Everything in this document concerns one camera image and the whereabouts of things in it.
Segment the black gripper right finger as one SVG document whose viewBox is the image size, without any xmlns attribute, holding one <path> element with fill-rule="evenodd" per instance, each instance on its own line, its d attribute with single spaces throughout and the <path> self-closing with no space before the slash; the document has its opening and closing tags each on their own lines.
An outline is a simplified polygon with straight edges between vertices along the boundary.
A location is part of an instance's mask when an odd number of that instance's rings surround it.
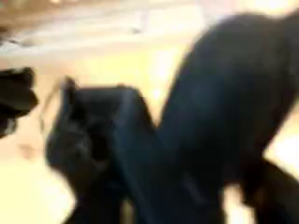
<svg viewBox="0 0 299 224">
<path fill-rule="evenodd" d="M 299 224 L 299 181 L 273 162 L 260 159 L 248 166 L 241 188 L 255 224 Z"/>
</svg>

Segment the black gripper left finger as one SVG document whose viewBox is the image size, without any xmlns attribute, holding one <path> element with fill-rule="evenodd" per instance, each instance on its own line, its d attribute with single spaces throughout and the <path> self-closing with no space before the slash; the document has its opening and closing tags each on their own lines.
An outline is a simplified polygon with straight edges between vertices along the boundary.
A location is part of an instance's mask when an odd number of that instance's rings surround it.
<svg viewBox="0 0 299 224">
<path fill-rule="evenodd" d="M 76 204 L 62 224 L 122 224 L 123 188 L 95 187 Z"/>
</svg>

